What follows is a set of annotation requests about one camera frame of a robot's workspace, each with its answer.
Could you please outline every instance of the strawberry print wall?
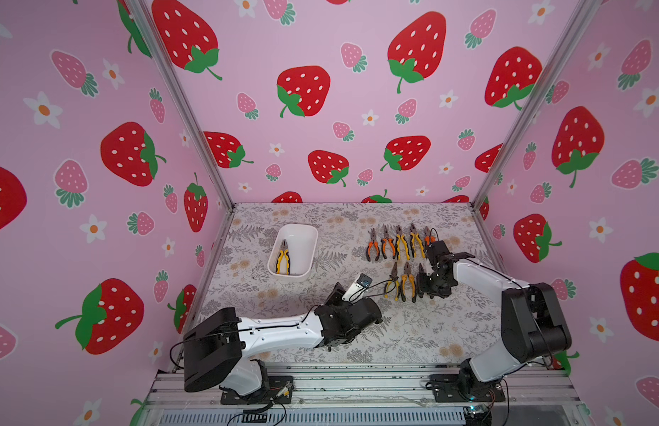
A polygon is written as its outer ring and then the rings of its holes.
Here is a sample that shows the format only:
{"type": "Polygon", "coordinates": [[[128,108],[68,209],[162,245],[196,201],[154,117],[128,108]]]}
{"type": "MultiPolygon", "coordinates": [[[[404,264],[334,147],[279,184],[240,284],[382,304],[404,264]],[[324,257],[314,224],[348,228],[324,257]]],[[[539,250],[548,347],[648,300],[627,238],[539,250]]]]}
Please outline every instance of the strawberry print wall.
{"type": "Polygon", "coordinates": [[[145,1],[235,202],[469,201],[577,3],[145,1]]]}
{"type": "Polygon", "coordinates": [[[602,4],[489,197],[508,271],[554,286],[598,425],[659,425],[659,1],[602,4]]]}
{"type": "Polygon", "coordinates": [[[0,1],[0,425],[138,424],[225,212],[184,134],[123,3],[0,1]]]}

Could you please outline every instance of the pliers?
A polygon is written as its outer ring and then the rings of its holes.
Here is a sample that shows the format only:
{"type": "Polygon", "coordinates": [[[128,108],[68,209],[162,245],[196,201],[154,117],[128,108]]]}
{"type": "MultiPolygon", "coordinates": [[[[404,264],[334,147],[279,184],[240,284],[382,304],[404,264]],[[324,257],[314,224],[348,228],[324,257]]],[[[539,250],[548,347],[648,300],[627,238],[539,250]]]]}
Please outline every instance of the pliers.
{"type": "Polygon", "coordinates": [[[398,225],[398,228],[395,231],[395,234],[397,235],[397,241],[396,241],[396,250],[395,253],[397,254],[398,260],[400,260],[400,245],[405,246],[405,256],[407,257],[408,260],[410,260],[410,247],[408,247],[408,242],[405,241],[405,237],[403,236],[403,228],[398,225]]]}
{"type": "Polygon", "coordinates": [[[376,250],[376,258],[374,261],[376,262],[379,260],[379,243],[376,241],[376,231],[374,228],[372,228],[372,231],[369,232],[369,236],[372,238],[372,240],[369,242],[368,245],[368,262],[372,261],[372,258],[369,257],[369,252],[372,251],[372,247],[376,250]]]}
{"type": "Polygon", "coordinates": [[[392,259],[395,259],[395,246],[393,245],[393,238],[389,238],[389,230],[386,229],[386,225],[384,225],[384,238],[381,239],[381,243],[381,253],[384,255],[384,259],[386,258],[386,243],[391,245],[391,251],[393,251],[392,259]]]}

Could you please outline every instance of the white container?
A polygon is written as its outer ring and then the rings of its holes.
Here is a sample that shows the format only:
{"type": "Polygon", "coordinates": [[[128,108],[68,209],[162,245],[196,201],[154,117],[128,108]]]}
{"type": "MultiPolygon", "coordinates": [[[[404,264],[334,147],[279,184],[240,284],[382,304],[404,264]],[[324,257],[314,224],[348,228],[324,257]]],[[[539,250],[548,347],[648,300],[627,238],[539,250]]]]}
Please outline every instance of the white container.
{"type": "Polygon", "coordinates": [[[280,228],[273,251],[268,259],[268,272],[275,278],[288,281],[303,281],[310,275],[318,243],[318,230],[310,225],[287,224],[280,228]],[[275,273],[280,256],[280,246],[286,240],[289,249],[290,275],[275,273]]]}

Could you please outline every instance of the pink wallpaper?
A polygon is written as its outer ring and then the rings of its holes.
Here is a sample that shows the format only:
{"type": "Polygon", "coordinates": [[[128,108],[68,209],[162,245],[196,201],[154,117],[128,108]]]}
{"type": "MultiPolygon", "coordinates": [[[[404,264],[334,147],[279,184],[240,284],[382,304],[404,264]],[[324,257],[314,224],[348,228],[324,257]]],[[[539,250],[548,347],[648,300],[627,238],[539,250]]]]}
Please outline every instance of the pink wallpaper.
{"type": "Polygon", "coordinates": [[[146,0],[235,202],[473,197],[575,0],[146,0]]]}
{"type": "Polygon", "coordinates": [[[26,6],[0,1],[0,425],[136,425],[225,210],[123,5],[26,6]]]}
{"type": "Polygon", "coordinates": [[[659,1],[602,5],[490,193],[509,272],[552,284],[598,425],[659,425],[659,1]]]}

